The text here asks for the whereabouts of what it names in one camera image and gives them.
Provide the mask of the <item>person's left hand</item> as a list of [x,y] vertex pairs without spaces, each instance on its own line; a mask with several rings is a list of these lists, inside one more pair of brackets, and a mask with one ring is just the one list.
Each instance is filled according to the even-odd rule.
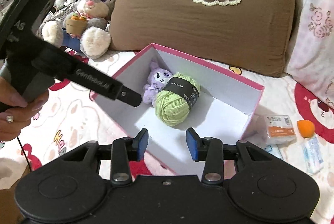
[[1,103],[11,106],[5,112],[1,112],[1,141],[17,138],[21,130],[30,125],[31,119],[42,109],[48,98],[49,91],[46,90],[33,102],[27,103],[4,78],[1,78]]

